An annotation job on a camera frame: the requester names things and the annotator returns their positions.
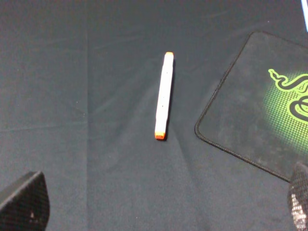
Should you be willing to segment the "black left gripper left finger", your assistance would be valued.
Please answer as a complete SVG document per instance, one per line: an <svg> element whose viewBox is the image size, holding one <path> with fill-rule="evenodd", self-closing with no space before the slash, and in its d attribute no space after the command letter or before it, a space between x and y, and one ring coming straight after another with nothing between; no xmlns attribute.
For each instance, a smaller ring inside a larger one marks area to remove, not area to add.
<svg viewBox="0 0 308 231"><path fill-rule="evenodd" d="M45 231L50 218L50 200L45 176L30 171L0 192L2 231Z"/></svg>

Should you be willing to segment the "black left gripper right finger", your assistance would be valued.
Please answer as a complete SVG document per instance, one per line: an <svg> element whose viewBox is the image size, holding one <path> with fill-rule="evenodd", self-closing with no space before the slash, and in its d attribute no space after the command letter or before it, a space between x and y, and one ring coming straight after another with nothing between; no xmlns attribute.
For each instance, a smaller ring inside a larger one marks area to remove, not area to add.
<svg viewBox="0 0 308 231"><path fill-rule="evenodd" d="M288 207L297 231L308 230L308 167L297 162L287 195Z"/></svg>

